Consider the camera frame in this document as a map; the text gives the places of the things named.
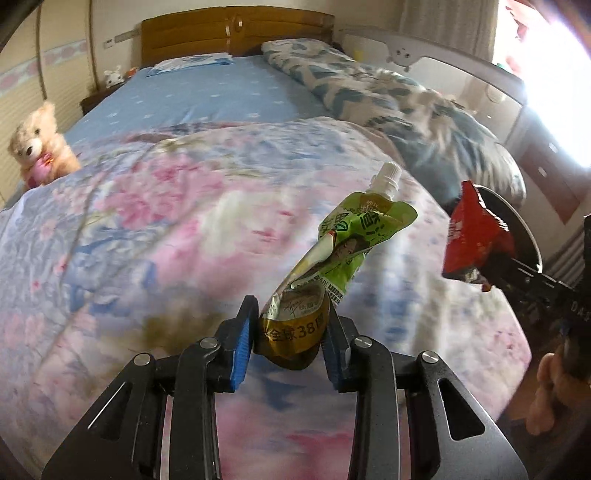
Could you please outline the right hand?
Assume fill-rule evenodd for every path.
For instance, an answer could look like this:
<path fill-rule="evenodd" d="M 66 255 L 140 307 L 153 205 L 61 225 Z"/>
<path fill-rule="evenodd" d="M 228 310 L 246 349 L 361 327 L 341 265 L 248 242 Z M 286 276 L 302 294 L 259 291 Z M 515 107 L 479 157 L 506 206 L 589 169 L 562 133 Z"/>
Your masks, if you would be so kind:
<path fill-rule="evenodd" d="M 539 436 L 553 429 L 557 418 L 557 405 L 570 410 L 590 406 L 590 383 L 574 378 L 563 365 L 563 348 L 547 353 L 537 370 L 538 387 L 526 417 L 526 430 Z"/>

